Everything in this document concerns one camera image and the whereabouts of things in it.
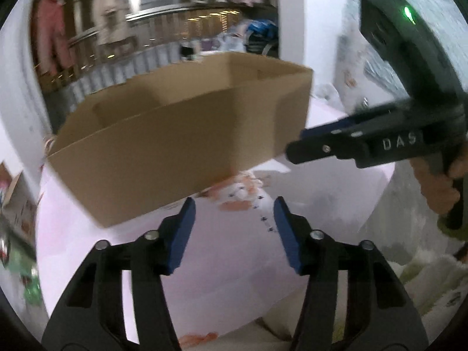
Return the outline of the person's right hand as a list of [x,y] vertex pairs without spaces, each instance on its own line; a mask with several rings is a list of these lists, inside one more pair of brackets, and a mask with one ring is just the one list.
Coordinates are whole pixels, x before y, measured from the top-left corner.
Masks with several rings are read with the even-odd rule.
[[445,215],[461,199],[454,182],[467,174],[467,154],[461,154],[449,168],[448,175],[434,175],[423,158],[410,159],[413,173],[420,183],[420,192],[428,207],[438,215]]

